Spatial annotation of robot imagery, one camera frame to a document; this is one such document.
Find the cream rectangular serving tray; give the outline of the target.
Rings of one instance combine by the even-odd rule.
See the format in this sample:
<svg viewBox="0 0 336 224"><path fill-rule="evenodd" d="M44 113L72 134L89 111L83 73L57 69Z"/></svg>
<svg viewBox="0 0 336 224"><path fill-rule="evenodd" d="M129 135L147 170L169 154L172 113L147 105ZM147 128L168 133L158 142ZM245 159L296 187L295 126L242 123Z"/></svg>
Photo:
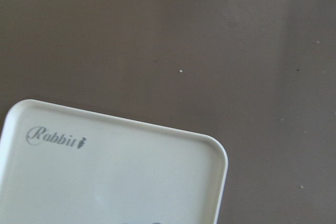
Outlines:
<svg viewBox="0 0 336 224"><path fill-rule="evenodd" d="M1 134L1 223L217 223L214 138L37 101Z"/></svg>

